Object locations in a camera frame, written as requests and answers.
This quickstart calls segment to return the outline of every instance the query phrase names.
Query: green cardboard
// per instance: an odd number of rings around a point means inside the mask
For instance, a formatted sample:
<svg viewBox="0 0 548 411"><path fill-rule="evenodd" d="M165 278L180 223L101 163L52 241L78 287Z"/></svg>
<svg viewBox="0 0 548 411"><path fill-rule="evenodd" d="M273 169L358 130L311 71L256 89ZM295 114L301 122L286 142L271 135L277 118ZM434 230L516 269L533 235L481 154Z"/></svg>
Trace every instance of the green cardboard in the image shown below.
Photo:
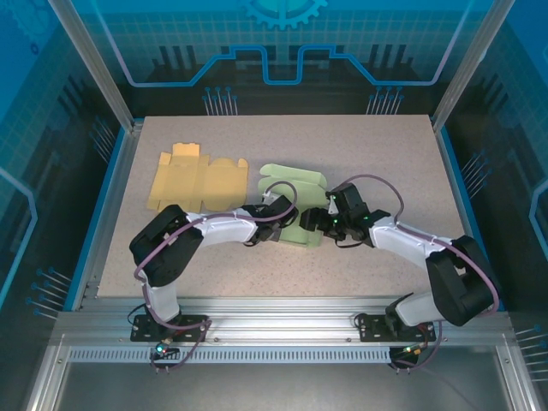
<svg viewBox="0 0 548 411"><path fill-rule="evenodd" d="M322 173L294 169L278 164L266 164L260 169L260 174L265 176L265 178L259 181L259 191L261 193L274 182L291 182L297 190L296 207L299 211L314 207L325 207L328 204L328 200L325 197L327 180ZM288 199L293 199L293 191L288 186L275 186L272 192L285 195ZM300 220L301 215L289 227L283 229L279 241L300 247L319 246L322 240L322 233L318 231L305 231L299 226Z"/></svg>

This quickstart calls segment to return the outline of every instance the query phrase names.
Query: black mounting bracket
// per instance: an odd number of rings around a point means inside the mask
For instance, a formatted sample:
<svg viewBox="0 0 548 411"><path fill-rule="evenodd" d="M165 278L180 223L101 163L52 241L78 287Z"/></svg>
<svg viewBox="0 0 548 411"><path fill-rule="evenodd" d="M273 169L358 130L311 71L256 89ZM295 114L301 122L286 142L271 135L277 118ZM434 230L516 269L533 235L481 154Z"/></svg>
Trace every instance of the black mounting bracket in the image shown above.
<svg viewBox="0 0 548 411"><path fill-rule="evenodd" d="M354 326L360 333L362 343L429 343L436 341L433 323L424 323L422 327L401 327L397 333L390 329L384 315L361 313L354 317Z"/></svg>
<svg viewBox="0 0 548 411"><path fill-rule="evenodd" d="M209 318L206 315L179 314L170 321L170 324L183 326L202 323ZM188 331L175 331L158 324L150 314L141 314L134 317L130 341L134 343L158 343L171 338L173 343L196 343L203 331L197 327Z"/></svg>

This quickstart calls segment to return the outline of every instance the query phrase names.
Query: table surface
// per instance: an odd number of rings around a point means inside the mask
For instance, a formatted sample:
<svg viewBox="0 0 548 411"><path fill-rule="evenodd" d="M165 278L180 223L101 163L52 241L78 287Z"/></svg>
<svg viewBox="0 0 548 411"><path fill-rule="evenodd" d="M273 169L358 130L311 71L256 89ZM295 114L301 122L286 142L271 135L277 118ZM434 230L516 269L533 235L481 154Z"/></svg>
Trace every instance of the table surface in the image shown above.
<svg viewBox="0 0 548 411"><path fill-rule="evenodd" d="M402 193L402 221L448 237L461 220L428 116L170 116L147 117L116 221L98 294L140 296L128 245L156 215L146 200L160 152L200 143L201 154L249 162L247 204L260 202L259 169L276 163L322 172L328 188L371 173ZM395 213L398 201L381 183L358 181L370 209ZM317 248L268 241L200 249L177 280L179 296L374 296L429 289L428 276L394 254L367 246Z"/></svg>

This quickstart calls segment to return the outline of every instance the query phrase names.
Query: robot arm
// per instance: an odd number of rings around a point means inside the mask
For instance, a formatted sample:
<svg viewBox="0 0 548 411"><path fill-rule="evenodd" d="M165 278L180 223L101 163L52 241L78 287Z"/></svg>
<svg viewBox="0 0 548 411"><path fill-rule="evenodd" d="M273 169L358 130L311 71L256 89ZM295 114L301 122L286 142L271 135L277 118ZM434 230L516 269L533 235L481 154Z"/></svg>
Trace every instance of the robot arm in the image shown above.
<svg viewBox="0 0 548 411"><path fill-rule="evenodd" d="M160 212L130 243L129 249L139 265L168 236L196 220L204 220L183 231L140 272L150 301L150 308L161 321L170 322L179 313L176 279L182 274L194 253L202 247L235 241L256 245L266 241L277 230L297 217L293 209L272 222L255 222L253 218L274 217L288 210L291 202L284 196L268 194L261 205L245 205L226 213L226 217L207 219L207 215L186 213L178 205L169 205Z"/></svg>
<svg viewBox="0 0 548 411"><path fill-rule="evenodd" d="M458 240L428 235L395 222L386 211L369 211L354 184L327 193L328 209L310 209L301 215L301 227L319 229L336 242L349 235L355 244L391 251L428 272L432 291L407 295L386 310L392 330L435 320L464 325L493 304L493 295L478 273L448 247L470 258L490 277L491 269L478 244L464 235Z"/></svg>

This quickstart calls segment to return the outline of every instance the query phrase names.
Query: purple cable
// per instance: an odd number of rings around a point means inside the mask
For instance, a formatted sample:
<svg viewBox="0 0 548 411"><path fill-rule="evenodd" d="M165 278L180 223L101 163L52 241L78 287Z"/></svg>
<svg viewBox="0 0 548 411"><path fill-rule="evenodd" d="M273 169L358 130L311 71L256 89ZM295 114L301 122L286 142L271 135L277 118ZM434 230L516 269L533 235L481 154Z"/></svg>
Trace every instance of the purple cable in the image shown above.
<svg viewBox="0 0 548 411"><path fill-rule="evenodd" d="M373 180L377 180L378 182L382 182L383 184L388 186L394 192L397 199L400 201L400 209L398 210L398 212L394 216L394 224L397 226L398 229L400 229L404 233L407 233L407 234L412 235L414 237L417 237L417 238L420 238L422 240L426 240L426 241L429 241L429 242L433 242L435 244L438 244L439 246L447 248L452 253L457 255L460 259L462 259L464 262L466 262L474 271L476 271L476 273L484 281L484 283L487 286L487 288L489 289L489 291L491 291L491 296L493 298L492 308L490 310L487 310L487 311L481 313L480 315L478 315L478 317L485 317L487 315L492 315L492 314L494 314L498 311L500 301L498 299L497 289L495 289L495 286L493 285L492 281L484 273L484 271L481 270L481 268L476 263L474 263L465 253L463 253L458 248L453 247L452 245L448 244L447 242L439 240L435 236L424 235L424 234L418 233L418 232L416 232L412 229L408 229L407 227L403 227L402 225L399 224L398 220L399 220L400 216L403 213L403 208L405 207L405 204L403 203L402 195L397 191L397 188L394 187L394 185L392 185L392 183L388 182L383 177L375 176L373 174L359 174L357 176L350 177L349 179L342 182L342 184L347 183L347 182L351 182L351 181L356 180L358 178L371 178Z"/></svg>
<svg viewBox="0 0 548 411"><path fill-rule="evenodd" d="M411 366L410 369L412 370L416 370L418 369L419 367L418 366L412 366L413 363L412 362L408 362L408 361L404 361L404 360L398 360L397 362L399 362L400 364L403 364L404 366ZM428 368L423 368L422 371L426 372L427 374L430 374L432 375L433 377L435 378L438 378L438 379L441 379L448 387L450 387L460 398L462 398L462 400L464 400L465 403L467 403L471 409L475 409L476 411L481 411L480 408L478 408L473 402L471 402L470 400L468 400L466 398L466 396L458 389L456 388L446 377L444 377L443 375L437 373L437 372L434 372L432 370L429 370Z"/></svg>
<svg viewBox="0 0 548 411"><path fill-rule="evenodd" d="M158 364L156 364L154 362L153 357L151 357L151 366L156 368L156 372L160 372L160 371L169 372L170 370L175 370L175 369L179 368L180 366L182 366L184 363L186 363L190 359L190 357L192 357L192 354L194 354L194 351L196 351L196 349L198 348L198 345L200 343L202 343L204 341L204 339L206 339L207 331L209 330L209 327L211 327L211 321L208 320L208 321L205 321L205 323L207 323L205 325L205 329L200 333L200 337L198 338L196 343L192 346L190 351L188 351L187 354L182 358L182 360L177 362L175 365L173 365L173 366L167 366L167 365L166 366L159 366Z"/></svg>
<svg viewBox="0 0 548 411"><path fill-rule="evenodd" d="M397 191L397 188L394 187L394 185L388 180L385 180L383 177L375 176L374 174L358 174L357 176L352 176L346 179L344 182L342 182L341 186L343 184L346 184L347 182L352 182L353 180L357 180L358 178L370 178L372 180L377 180L378 182L382 182L385 186L388 186L394 192L397 199L400 201L400 209L397 211L396 215L394 216L394 223L396 223L398 218L402 215L403 208L405 207L405 203L403 202L403 197L400 194L400 192Z"/></svg>
<svg viewBox="0 0 548 411"><path fill-rule="evenodd" d="M428 355L428 358L422 361L418 366L416 366L415 364L411 362L409 362L406 365L411 364L413 366L412 367L413 370L420 370L421 368L424 368L426 365L428 365L432 361L432 358L434 358L434 356L438 352L440 345L442 345L442 322L438 321L438 339L436 340L436 345L434 345L434 349L432 350L430 355Z"/></svg>
<svg viewBox="0 0 548 411"><path fill-rule="evenodd" d="M178 330L178 331L187 331L187 330L192 330L194 328L199 328L199 327L202 327L202 326L205 326L205 327L209 327L211 326L211 321L208 320L208 321L202 321L201 323L198 323L198 324L194 324L194 325L184 325L184 326L179 326L179 325L173 325L173 324L169 324L169 323L166 323L165 321L163 321L157 314L156 312L154 311L154 309L152 308L152 305L151 305L151 302L150 302L150 298L148 296L148 292L146 290L146 279L145 278L142 278L140 276L140 272L143 270L143 268L148 264L150 263L150 261L156 257L158 255L158 253L160 251L162 251L170 242L172 242L176 237L178 237L179 235L181 235L181 233L185 232L186 230L188 229L191 229L193 226L195 225L198 225L200 223L203 223L204 221L206 220L209 220L211 218L221 218L221 217L229 217L229 218L239 218L241 220L247 220L247 221L254 221L256 223L268 223L270 221L276 221L280 218L283 218L285 216L287 216L290 212L293 211L293 209L295 208L295 205L297 204L297 189L295 188L295 186L293 184L291 184L290 182L275 182L273 184L271 184L265 191L266 192L269 192L272 188L274 188L275 186L278 186L278 185L287 185L291 188L291 190L293 191L293 195L294 195L294 198L293 198L293 202L291 203L291 205L289 206L289 208L278 214L277 216L274 216L274 217L250 217L250 216L239 216L237 214L235 214L235 212L222 212L222 213L218 213L218 214L210 214L208 216L204 216L202 218L198 218L196 220L193 220L191 222L189 222L188 224L185 224L184 226L182 226L180 229L176 230L172 235L170 235L168 238L166 238L164 241L162 241L160 243L160 245L158 245L150 254L148 254L145 259L143 259L139 265L137 265L137 268L135 269L134 271L134 277L136 279L138 279L139 281L142 282L142 288L143 288L143 297L145 298L145 303L146 303L146 307L148 308L150 314L152 315L152 317L154 318L154 321L156 321L157 323L159 323L160 325L163 325L164 327L166 328L170 328L172 330Z"/></svg>
<svg viewBox="0 0 548 411"><path fill-rule="evenodd" d="M489 277L484 273L481 268L474 263L465 253L463 253L461 250L459 250L456 247L453 247L449 243L445 241L441 241L435 236L429 236L424 235L422 233L417 233L416 231L413 231L412 229L408 229L407 227L403 227L401 224L396 223L397 228L403 231L404 233L407 233L409 235L413 235L417 238L420 238L422 240L426 240L429 242L433 242L435 244L438 244L439 246L445 247L448 250L450 250L453 254L457 255L460 259L462 259L465 263L467 263L476 273L481 277L481 279L484 281L485 285L491 291L491 296L493 298L493 306L491 309L484 311L483 313L479 314L478 317L485 317L487 315L493 315L498 311L498 307L500 305L500 300L498 299L498 293L497 289L495 289L495 286L493 285L492 281L489 279Z"/></svg>

